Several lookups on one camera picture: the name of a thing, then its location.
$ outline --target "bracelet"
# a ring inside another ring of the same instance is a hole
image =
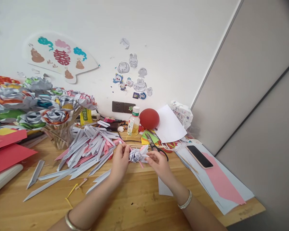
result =
[[[71,230],[73,230],[73,231],[90,231],[91,229],[79,229],[79,228],[77,228],[77,227],[75,227],[72,223],[71,223],[71,221],[70,221],[70,219],[68,218],[68,214],[70,213],[70,211],[71,210],[69,210],[66,214],[65,214],[65,222],[66,222],[66,224],[67,224],[67,226],[71,229]]]
[[[188,197],[187,201],[185,202],[184,205],[179,205],[178,204],[179,208],[180,209],[185,209],[189,205],[191,200],[192,200],[192,192],[189,190],[189,197]]]

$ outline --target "forearm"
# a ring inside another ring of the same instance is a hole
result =
[[[106,178],[100,185],[90,192],[87,197],[82,200],[69,213],[71,223],[80,229],[89,229],[100,215],[104,205],[113,191],[118,186],[118,183],[111,178]],[[63,217],[49,231],[70,231],[70,228]]]
[[[179,205],[185,204],[189,197],[189,190],[175,177],[166,183]],[[192,196],[189,205],[182,210],[193,230],[227,230],[212,213],[203,206],[196,197]]]

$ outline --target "wall outlet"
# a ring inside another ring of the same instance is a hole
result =
[[[124,103],[123,102],[112,102],[112,111],[113,112],[124,112]]]
[[[136,106],[136,104],[124,103],[124,113],[131,114],[133,112],[133,106]]]

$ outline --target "desk surface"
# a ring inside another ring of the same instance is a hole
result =
[[[125,140],[126,132],[121,133],[121,136]],[[140,135],[127,140],[131,139],[140,141]],[[43,159],[45,165],[48,165],[43,167],[40,176],[53,173],[59,164],[54,159],[63,152],[56,150],[48,139],[36,145],[34,149],[38,153],[26,159],[22,163],[24,169],[0,190],[1,231],[47,230],[70,209],[64,198],[67,197],[74,185],[80,184],[91,171],[89,169],[70,181],[70,177],[65,177],[23,202],[30,192],[51,180],[37,181],[26,190],[38,161]],[[223,216],[196,177],[182,164],[177,155],[173,152],[169,153],[168,157],[174,175],[192,191],[203,205],[208,207],[224,226],[265,211],[264,206],[256,198],[252,198],[245,205],[238,206]],[[77,190],[72,193],[69,200],[73,206],[85,198],[85,193],[94,184],[93,180],[108,171],[111,165],[112,160],[108,160],[100,170],[89,177],[82,186],[83,192]],[[175,199],[158,194],[158,181],[154,170],[148,164],[144,164],[144,169],[142,169],[138,163],[130,163],[124,180],[108,200],[108,204],[96,221],[93,230],[182,231],[190,230],[190,227]]]

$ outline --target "yellow bottle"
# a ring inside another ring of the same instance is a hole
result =
[[[138,128],[140,123],[139,110],[139,107],[134,106],[132,116],[128,119],[127,135],[130,137],[135,137],[138,134]]]

